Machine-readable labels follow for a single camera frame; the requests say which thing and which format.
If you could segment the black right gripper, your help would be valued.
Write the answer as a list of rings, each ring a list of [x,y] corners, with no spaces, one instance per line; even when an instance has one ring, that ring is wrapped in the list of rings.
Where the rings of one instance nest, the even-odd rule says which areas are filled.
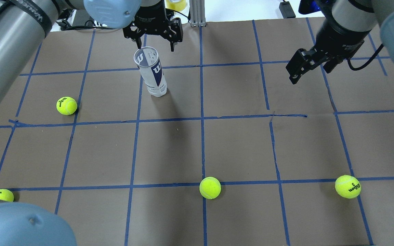
[[[325,19],[316,35],[315,49],[298,49],[286,65],[291,83],[297,84],[303,75],[316,68],[315,57],[325,62],[326,73],[332,72],[338,64],[357,53],[369,32],[349,30],[335,20]]]

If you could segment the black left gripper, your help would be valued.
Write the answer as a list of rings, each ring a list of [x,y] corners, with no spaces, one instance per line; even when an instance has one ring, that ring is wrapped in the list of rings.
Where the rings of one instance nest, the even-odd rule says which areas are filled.
[[[141,49],[144,34],[161,36],[170,42],[170,51],[174,52],[177,41],[183,40],[183,28],[180,18],[173,15],[164,0],[142,0],[133,21],[122,29],[124,37],[135,41]]]

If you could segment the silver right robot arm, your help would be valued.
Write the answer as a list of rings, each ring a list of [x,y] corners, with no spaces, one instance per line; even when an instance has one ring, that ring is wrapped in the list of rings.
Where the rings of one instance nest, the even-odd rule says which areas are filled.
[[[286,65],[291,83],[320,65],[330,73],[344,60],[353,71],[364,69],[383,48],[394,63],[394,0],[302,0],[298,12],[322,12],[325,20],[314,46],[298,49]],[[352,57],[375,26],[380,28],[381,45],[365,64],[354,67]]]

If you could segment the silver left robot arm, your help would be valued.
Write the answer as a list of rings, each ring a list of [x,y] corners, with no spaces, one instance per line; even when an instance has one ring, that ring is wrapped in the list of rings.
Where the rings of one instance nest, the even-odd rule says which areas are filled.
[[[171,50],[183,40],[181,20],[163,0],[0,0],[0,103],[66,9],[86,10],[138,45],[144,34],[163,37]]]

